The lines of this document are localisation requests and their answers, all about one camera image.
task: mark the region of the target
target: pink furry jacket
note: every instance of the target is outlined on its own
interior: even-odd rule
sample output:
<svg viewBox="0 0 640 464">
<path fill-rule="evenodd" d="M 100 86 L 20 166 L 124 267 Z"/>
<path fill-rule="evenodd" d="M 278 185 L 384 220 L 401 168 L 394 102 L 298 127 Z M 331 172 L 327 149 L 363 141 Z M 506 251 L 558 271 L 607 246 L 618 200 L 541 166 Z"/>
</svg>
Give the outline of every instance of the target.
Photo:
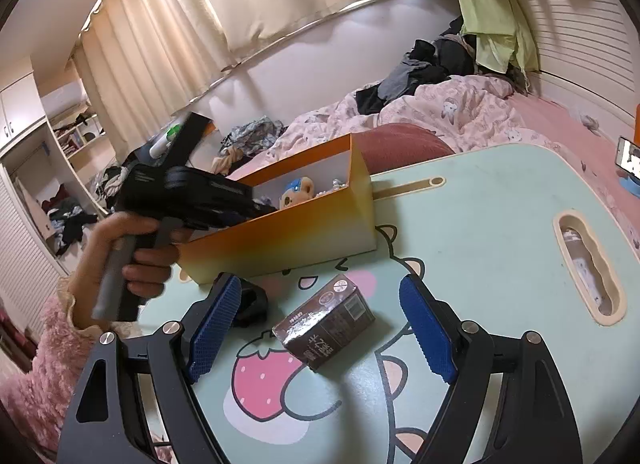
<svg viewBox="0 0 640 464">
<path fill-rule="evenodd" d="M 67 290 L 68 281 L 68 278 L 60 279 L 56 295 L 47 300 L 43 309 L 44 331 L 33 369 L 0 383 L 0 401 L 17 428 L 40 448 L 48 450 L 47 453 L 58 450 L 60 431 L 76 382 L 89 352 L 102 334 L 97 325 L 84 330 L 74 327 L 71 318 L 76 299 Z M 126 330 L 114 328 L 121 335 Z M 158 453 L 170 460 L 170 453 Z"/>
</svg>

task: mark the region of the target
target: white cabinet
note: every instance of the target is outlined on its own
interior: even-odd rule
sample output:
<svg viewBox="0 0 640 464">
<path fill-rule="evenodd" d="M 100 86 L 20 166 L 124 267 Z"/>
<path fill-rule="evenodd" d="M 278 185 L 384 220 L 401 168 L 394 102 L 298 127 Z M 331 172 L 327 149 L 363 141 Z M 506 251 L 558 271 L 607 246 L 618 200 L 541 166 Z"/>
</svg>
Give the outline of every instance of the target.
<svg viewBox="0 0 640 464">
<path fill-rule="evenodd" d="M 9 125 L 4 120 L 4 109 L 0 105 L 0 148 L 4 147 L 9 141 L 11 141 Z"/>
<path fill-rule="evenodd" d="M 7 134 L 11 138 L 18 136 L 45 115 L 33 74 L 6 87 L 0 92 L 0 101 L 4 110 L 4 123 L 0 122 L 2 141 Z"/>
</svg>

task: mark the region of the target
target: pink bedsheet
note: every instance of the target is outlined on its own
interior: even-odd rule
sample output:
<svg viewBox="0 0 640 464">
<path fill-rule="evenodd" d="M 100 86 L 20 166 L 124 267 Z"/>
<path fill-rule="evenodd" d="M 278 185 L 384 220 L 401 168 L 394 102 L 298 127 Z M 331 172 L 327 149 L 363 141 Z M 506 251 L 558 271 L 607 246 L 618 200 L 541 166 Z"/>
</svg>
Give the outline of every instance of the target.
<svg viewBox="0 0 640 464">
<path fill-rule="evenodd" d="M 620 186 L 616 174 L 616 146 L 573 119 L 566 108 L 535 96 L 514 94 L 508 102 L 524 124 L 553 142 L 564 145 L 564 157 L 605 202 L 636 253 L 640 248 L 640 199 Z"/>
<path fill-rule="evenodd" d="M 584 178 L 611 210 L 640 252 L 640 209 L 615 177 L 614 146 L 577 123 L 559 105 L 514 95 L 510 83 L 490 76 L 451 76 L 437 85 L 421 85 L 380 114 L 358 114 L 355 92 L 341 101 L 300 115 L 276 143 L 235 171 L 240 179 L 262 167 L 344 134 L 385 123 L 413 123 L 440 137 L 454 152 L 503 143 L 532 143 L 557 152 Z"/>
</svg>

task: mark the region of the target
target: pink pillow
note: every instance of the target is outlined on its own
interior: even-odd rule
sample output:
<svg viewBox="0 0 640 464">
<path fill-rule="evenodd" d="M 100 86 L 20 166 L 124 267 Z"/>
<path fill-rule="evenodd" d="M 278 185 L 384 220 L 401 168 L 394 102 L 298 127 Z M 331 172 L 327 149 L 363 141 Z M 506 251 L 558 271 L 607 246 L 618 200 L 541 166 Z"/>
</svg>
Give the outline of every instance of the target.
<svg viewBox="0 0 640 464">
<path fill-rule="evenodd" d="M 415 165 L 454 151 L 433 132 L 410 123 L 388 123 L 353 134 L 371 175 Z"/>
</svg>

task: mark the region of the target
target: orange box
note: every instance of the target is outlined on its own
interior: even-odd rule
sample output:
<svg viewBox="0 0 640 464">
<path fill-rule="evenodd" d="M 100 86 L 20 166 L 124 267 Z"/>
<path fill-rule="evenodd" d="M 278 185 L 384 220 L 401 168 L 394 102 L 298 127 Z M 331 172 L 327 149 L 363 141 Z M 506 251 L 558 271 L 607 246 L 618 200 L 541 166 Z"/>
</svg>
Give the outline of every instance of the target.
<svg viewBox="0 0 640 464">
<path fill-rule="evenodd" d="M 351 135 L 338 137 L 249 174 L 241 182 L 277 205 L 294 179 L 316 193 L 340 179 L 346 187 L 193 240 L 180 247 L 180 267 L 198 284 L 222 271 L 248 278 L 317 264 L 376 248 L 371 180 Z"/>
</svg>

